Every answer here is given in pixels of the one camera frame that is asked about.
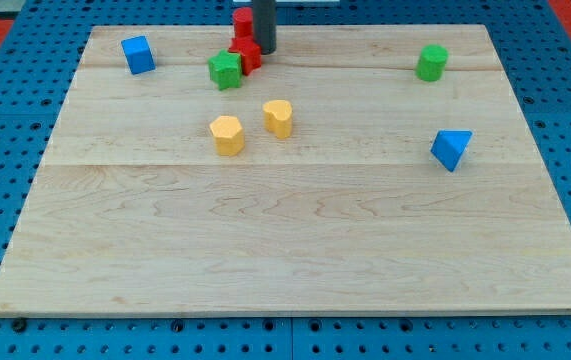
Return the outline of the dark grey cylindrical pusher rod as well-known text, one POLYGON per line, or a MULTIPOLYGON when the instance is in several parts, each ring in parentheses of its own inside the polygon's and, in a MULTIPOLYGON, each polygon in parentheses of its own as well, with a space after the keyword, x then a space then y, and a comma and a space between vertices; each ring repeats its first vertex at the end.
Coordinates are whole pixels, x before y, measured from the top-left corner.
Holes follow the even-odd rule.
POLYGON ((253 37, 262 54, 276 51, 276 1, 252 0, 253 37))

